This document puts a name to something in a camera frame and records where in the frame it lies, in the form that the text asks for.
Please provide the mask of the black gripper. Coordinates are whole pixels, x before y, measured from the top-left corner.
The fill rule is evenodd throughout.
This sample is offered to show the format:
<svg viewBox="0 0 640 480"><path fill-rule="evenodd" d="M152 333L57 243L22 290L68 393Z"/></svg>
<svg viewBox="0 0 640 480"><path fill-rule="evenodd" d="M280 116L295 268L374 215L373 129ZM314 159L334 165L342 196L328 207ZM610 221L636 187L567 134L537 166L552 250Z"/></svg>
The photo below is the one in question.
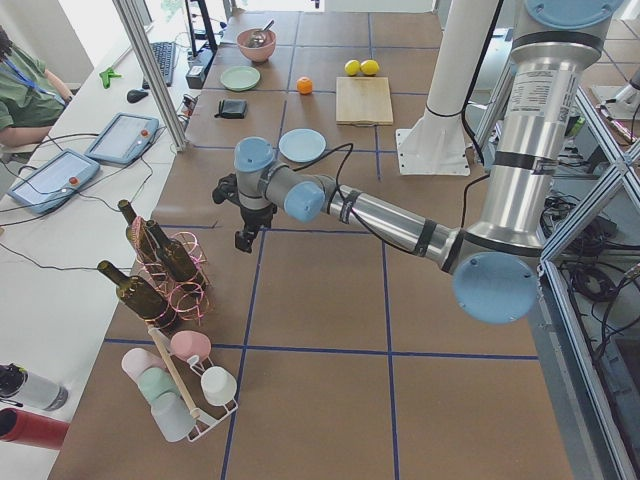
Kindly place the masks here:
<svg viewBox="0 0 640 480"><path fill-rule="evenodd" d="M234 245L235 248L251 253L253 250L253 242L256 235L262 228L270 228L272 220L276 214L276 206L269 204L268 206L255 210L240 206L241 217L244 221L243 229L235 232Z"/></svg>

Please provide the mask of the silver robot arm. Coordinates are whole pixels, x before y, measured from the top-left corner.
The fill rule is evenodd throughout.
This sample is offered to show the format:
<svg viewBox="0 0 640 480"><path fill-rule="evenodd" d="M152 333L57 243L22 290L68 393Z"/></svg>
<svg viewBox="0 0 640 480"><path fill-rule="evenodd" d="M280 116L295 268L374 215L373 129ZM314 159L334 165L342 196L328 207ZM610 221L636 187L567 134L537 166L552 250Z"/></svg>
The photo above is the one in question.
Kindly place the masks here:
<svg viewBox="0 0 640 480"><path fill-rule="evenodd" d="M300 222L320 214L357 225L390 247L434 262L452 278L445 304L488 323L525 317L539 295L539 217L558 165L579 81L600 57L614 1L527 1L511 47L515 69L479 217L449 227L337 177L294 168L282 149L248 137L234 151L236 197L249 250L277 210ZM399 134L400 169L421 175L409 190L439 211L464 209L464 185L443 174L465 163L465 105L499 14L496 1L457 1L445 29L423 116Z"/></svg>

